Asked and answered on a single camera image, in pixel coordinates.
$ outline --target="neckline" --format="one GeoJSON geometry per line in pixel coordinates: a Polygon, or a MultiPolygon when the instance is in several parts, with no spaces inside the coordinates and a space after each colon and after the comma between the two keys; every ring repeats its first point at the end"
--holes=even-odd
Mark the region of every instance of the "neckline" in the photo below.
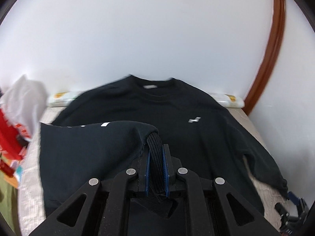
{"type": "Polygon", "coordinates": [[[170,78],[165,81],[150,81],[146,79],[138,78],[134,75],[130,75],[129,77],[129,83],[138,95],[145,99],[153,100],[153,101],[167,101],[171,97],[173,97],[176,94],[180,93],[180,83],[175,78],[170,78]],[[148,93],[149,90],[143,88],[145,85],[156,85],[157,87],[173,87],[172,89],[168,89],[167,93],[163,95],[153,95],[148,93]]]}

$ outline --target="white logo on sweatshirt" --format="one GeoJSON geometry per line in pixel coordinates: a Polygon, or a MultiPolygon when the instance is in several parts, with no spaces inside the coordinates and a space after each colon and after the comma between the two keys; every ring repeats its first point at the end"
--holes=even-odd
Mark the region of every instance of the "white logo on sweatshirt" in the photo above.
{"type": "Polygon", "coordinates": [[[194,121],[199,121],[199,119],[201,119],[200,117],[196,117],[195,119],[189,119],[188,122],[194,122],[194,121]]]}

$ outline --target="beige tablecloth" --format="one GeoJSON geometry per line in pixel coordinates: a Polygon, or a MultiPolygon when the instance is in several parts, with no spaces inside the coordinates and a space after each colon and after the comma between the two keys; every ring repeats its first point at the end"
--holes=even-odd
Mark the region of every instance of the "beige tablecloth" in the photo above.
{"type": "MultiPolygon", "coordinates": [[[[50,123],[64,108],[47,108],[41,122],[50,123]]],[[[241,109],[229,109],[236,120],[243,125],[263,146],[265,146],[254,125],[241,109]]],[[[23,236],[28,236],[45,219],[43,189],[39,177],[39,143],[40,135],[35,134],[30,143],[27,156],[22,165],[23,176],[19,185],[18,212],[19,224],[23,236]]],[[[277,202],[284,203],[285,200],[277,190],[269,185],[256,180],[250,173],[259,196],[265,208],[265,218],[276,228],[280,227],[280,216],[274,209],[277,202]]]]}

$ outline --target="green cloth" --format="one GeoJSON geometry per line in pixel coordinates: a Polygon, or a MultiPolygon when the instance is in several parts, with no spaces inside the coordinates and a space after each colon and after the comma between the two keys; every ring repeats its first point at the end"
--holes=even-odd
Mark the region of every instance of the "green cloth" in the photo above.
{"type": "Polygon", "coordinates": [[[4,174],[0,171],[0,212],[12,231],[20,236],[17,193],[17,189],[4,180],[4,174]]]}

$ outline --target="triangular cutout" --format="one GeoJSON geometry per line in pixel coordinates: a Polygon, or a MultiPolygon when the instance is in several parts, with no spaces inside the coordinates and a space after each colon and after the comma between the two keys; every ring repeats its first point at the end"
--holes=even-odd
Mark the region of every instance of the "triangular cutout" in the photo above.
{"type": "Polygon", "coordinates": [[[85,199],[85,194],[80,195],[79,198],[77,198],[65,211],[63,211],[57,217],[57,221],[70,227],[74,227],[85,202],[85,199]]]}
{"type": "Polygon", "coordinates": [[[239,226],[253,222],[255,219],[232,194],[226,195],[232,209],[234,219],[239,226]]]}

